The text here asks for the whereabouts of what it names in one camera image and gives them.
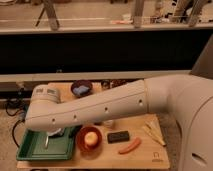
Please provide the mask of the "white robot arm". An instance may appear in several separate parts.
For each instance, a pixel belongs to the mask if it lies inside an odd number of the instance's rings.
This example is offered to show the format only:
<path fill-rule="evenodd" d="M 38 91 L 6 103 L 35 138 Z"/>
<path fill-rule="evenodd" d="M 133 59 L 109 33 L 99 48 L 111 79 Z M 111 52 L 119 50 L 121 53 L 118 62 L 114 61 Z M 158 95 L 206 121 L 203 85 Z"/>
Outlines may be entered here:
<path fill-rule="evenodd" d="M 178 171 L 213 171 L 213 80 L 168 75 L 135 82 L 62 103 L 58 89 L 34 88 L 25 125 L 55 131 L 85 123 L 168 112 L 182 132 Z"/>

